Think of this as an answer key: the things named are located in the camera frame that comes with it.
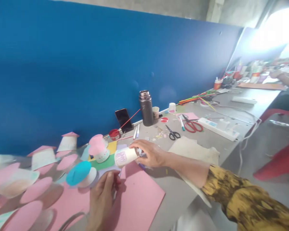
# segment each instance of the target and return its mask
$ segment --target black scissors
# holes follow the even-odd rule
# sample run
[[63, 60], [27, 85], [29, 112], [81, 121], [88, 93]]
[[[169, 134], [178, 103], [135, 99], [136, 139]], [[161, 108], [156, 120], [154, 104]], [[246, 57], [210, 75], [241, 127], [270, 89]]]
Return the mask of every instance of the black scissors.
[[166, 127], [168, 128], [168, 130], [170, 131], [170, 134], [169, 134], [169, 138], [171, 140], [176, 140], [176, 138], [181, 138], [180, 134], [177, 133], [177, 132], [173, 132], [172, 130], [170, 130], [170, 128], [166, 125]]

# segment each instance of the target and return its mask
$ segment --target person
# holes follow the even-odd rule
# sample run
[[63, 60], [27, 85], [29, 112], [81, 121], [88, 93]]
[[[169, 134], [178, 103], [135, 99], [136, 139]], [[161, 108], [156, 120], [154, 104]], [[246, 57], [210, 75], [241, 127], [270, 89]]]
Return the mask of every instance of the person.
[[[147, 140], [137, 140], [130, 148], [146, 153], [137, 161], [148, 167], [170, 167], [185, 177], [208, 196], [220, 203], [237, 230], [289, 230], [289, 209], [269, 197], [262, 188], [252, 185], [219, 166], [179, 156], [162, 150]], [[90, 218], [86, 231], [103, 231], [112, 206], [112, 189], [118, 189], [118, 171], [106, 172], [91, 189]]]

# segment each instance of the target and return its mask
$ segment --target red scissors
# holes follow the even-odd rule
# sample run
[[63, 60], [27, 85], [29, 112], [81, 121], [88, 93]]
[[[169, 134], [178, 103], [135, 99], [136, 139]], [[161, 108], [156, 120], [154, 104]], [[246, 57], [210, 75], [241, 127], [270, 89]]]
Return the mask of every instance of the red scissors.
[[203, 126], [195, 121], [191, 121], [189, 120], [184, 114], [182, 114], [182, 116], [184, 117], [186, 123], [184, 125], [185, 129], [191, 133], [195, 133], [196, 131], [198, 132], [202, 132], [203, 131]]

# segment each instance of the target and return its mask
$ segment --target scissors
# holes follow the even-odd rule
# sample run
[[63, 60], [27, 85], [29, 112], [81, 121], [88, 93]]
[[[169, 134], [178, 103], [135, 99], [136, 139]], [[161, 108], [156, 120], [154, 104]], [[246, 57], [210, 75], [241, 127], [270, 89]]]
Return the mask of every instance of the scissors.
[[169, 134], [169, 138], [171, 140], [176, 140], [176, 138], [181, 138], [180, 134], [177, 133], [177, 132], [173, 132], [172, 130], [170, 130], [170, 128], [166, 125], [166, 127], [168, 128], [168, 130], [170, 131], [170, 134]]
[[198, 131], [198, 132], [202, 132], [203, 131], [203, 126], [201, 124], [199, 124], [199, 123], [197, 123], [195, 121], [189, 120], [184, 114], [182, 114], [182, 116], [185, 119], [186, 123], [185, 123], [184, 127], [185, 127], [185, 129], [187, 131], [189, 131], [191, 133], [195, 133], [196, 131]]

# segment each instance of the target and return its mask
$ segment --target yellow paper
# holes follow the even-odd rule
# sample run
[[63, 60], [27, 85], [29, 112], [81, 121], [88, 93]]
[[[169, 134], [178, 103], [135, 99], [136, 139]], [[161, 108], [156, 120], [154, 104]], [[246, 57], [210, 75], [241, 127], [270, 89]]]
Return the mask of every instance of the yellow paper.
[[[116, 150], [117, 150], [117, 141], [113, 141], [111, 143], [108, 143], [108, 147], [107, 149], [110, 151], [110, 154], [115, 154]], [[91, 159], [90, 155], [88, 157], [88, 161], [94, 161], [95, 158], [93, 157], [93, 159]]]

